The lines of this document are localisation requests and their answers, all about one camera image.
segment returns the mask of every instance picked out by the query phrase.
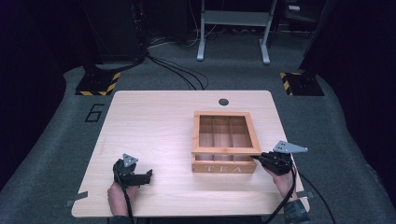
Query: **black tripod base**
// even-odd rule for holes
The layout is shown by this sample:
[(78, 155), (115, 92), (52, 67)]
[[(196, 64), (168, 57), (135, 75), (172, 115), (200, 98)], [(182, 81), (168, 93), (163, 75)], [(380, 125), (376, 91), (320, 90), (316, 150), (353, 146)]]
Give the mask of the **black tripod base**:
[(85, 73), (76, 87), (76, 95), (109, 95), (113, 92), (120, 73), (97, 70)]
[(281, 73), (280, 77), (287, 95), (324, 96), (315, 77), (307, 79), (301, 73)]

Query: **table leg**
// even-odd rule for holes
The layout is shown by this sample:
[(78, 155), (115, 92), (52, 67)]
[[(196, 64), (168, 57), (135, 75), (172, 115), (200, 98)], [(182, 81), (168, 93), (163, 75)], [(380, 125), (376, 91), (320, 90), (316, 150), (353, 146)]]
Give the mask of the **table leg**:
[(202, 61), (205, 53), (205, 0), (201, 4), (201, 39), (199, 41), (197, 60)]
[(273, 0), (273, 3), (271, 4), (271, 9), (268, 15), (267, 24), (265, 25), (264, 36), (262, 37), (262, 39), (260, 39), (260, 49), (262, 50), (262, 62), (266, 65), (270, 64), (270, 57), (268, 55), (268, 49), (267, 49), (267, 39), (268, 39), (268, 34), (270, 33), (271, 30), (271, 24), (274, 17), (276, 2), (277, 0)]

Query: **wooden table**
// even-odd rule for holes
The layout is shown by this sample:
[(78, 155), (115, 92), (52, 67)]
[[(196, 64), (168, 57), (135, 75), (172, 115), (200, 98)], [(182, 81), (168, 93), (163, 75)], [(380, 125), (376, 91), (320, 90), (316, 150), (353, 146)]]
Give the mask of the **wooden table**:
[[(220, 105), (221, 98), (229, 104)], [(249, 112), (262, 151), (287, 140), (269, 91), (118, 91), (79, 189), (88, 197), (74, 203), (73, 216), (111, 217), (106, 191), (123, 153), (139, 159), (136, 174), (153, 170), (133, 201), (135, 217), (272, 214), (281, 197), (260, 165), (254, 174), (191, 171), (194, 111)]]

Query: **wooden compartment tray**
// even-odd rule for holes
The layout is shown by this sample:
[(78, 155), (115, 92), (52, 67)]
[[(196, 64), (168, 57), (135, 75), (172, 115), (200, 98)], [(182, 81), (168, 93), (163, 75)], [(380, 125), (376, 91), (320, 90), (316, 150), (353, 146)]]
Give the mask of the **wooden compartment tray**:
[(195, 111), (191, 153), (194, 173), (252, 174), (262, 151), (248, 112)]

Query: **human hand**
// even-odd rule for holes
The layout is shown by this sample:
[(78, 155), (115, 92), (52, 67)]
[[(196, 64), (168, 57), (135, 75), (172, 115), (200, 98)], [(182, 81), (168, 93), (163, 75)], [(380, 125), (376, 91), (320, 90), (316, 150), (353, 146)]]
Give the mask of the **human hand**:
[[(138, 189), (138, 186), (130, 186), (126, 189), (131, 203), (134, 201), (134, 195), (136, 194)], [(107, 200), (108, 204), (110, 205), (111, 214), (113, 214), (114, 217), (128, 217), (128, 207), (126, 205), (122, 188), (116, 182), (113, 182), (113, 184), (107, 190)]]
[[(274, 172), (266, 169), (265, 167), (264, 170), (273, 178), (274, 184), (276, 185), (277, 189), (280, 192), (280, 196), (282, 196), (282, 198), (285, 198), (289, 193), (291, 186), (293, 185), (293, 176), (291, 174), (291, 171), (289, 171), (285, 175), (276, 175)], [(297, 198), (296, 188), (294, 187), (293, 193), (289, 198), (289, 202), (294, 201), (296, 199), (298, 198)]]

